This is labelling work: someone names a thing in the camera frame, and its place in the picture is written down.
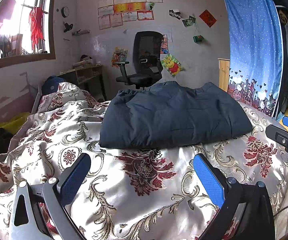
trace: bolt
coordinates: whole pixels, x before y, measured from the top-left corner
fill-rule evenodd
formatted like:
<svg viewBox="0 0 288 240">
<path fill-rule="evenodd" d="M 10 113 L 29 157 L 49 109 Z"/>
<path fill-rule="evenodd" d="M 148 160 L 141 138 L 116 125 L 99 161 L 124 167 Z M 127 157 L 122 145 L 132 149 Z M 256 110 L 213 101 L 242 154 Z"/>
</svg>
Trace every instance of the bolt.
<svg viewBox="0 0 288 240">
<path fill-rule="evenodd" d="M 233 177 L 227 178 L 227 181 L 228 181 L 229 184 L 235 184 L 236 183 L 236 179 L 233 178 Z"/>
<path fill-rule="evenodd" d="M 25 187 L 26 186 L 26 184 L 27 184 L 27 182 L 25 181 L 25 180 L 23 180 L 23 181 L 21 181 L 20 182 L 20 187 Z"/>
<path fill-rule="evenodd" d="M 265 187 L 265 184 L 264 184 L 263 181 L 259 181 L 259 182 L 257 183 L 257 185 L 259 185 L 259 187 Z"/>
<path fill-rule="evenodd" d="M 56 178 L 54 178 L 54 177 L 51 177 L 51 178 L 48 179 L 48 183 L 49 184 L 53 184 L 55 182 L 56 182 Z"/>
</svg>

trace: window frame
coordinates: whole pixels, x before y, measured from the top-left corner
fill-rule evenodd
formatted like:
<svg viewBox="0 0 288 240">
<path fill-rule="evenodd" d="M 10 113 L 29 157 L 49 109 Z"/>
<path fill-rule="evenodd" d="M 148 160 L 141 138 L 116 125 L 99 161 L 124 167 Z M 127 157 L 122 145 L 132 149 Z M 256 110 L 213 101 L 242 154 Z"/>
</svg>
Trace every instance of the window frame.
<svg viewBox="0 0 288 240">
<path fill-rule="evenodd" d="M 26 54 L 11 57 L 3 57 L 0 58 L 0 68 L 40 60 L 56 59 L 55 47 L 54 47 L 54 31 L 53 31 L 54 1 L 55 0 L 50 0 L 50 9 L 48 13 L 48 37 L 49 37 L 50 52 L 42 54 Z"/>
</svg>

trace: black cable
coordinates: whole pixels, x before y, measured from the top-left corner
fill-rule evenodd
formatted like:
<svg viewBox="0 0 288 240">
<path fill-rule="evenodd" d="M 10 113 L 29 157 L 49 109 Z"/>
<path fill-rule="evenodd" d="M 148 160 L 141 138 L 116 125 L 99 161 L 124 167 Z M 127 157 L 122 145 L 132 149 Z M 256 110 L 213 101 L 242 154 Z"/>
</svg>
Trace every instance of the black cable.
<svg viewBox="0 0 288 240">
<path fill-rule="evenodd" d="M 287 208 L 288 208 L 288 206 L 282 208 L 279 212 L 277 212 L 277 213 L 273 216 L 273 218 L 276 217 L 279 213 L 281 213 L 282 211 L 284 211 L 284 210 L 287 209 Z"/>
</svg>

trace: window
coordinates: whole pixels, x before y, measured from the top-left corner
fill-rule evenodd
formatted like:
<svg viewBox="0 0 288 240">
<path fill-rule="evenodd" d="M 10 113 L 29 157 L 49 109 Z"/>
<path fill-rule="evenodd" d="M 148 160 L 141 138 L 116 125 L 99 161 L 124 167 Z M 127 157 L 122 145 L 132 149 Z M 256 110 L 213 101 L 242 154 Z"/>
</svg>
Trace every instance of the window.
<svg viewBox="0 0 288 240">
<path fill-rule="evenodd" d="M 54 59 L 54 0 L 0 0 L 0 68 L 42 59 Z M 31 15 L 32 11 L 43 13 Z M 44 39 L 31 40 L 30 18 Z"/>
</svg>

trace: blue curtain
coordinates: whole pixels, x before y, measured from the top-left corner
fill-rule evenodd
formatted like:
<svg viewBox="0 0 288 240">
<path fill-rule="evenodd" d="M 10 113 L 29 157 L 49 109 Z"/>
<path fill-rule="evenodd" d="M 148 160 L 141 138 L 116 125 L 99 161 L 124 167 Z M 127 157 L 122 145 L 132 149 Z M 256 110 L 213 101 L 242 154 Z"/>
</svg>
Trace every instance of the blue curtain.
<svg viewBox="0 0 288 240">
<path fill-rule="evenodd" d="M 273 0 L 225 0 L 230 35 L 228 93 L 272 115 L 279 95 L 283 45 Z"/>
</svg>

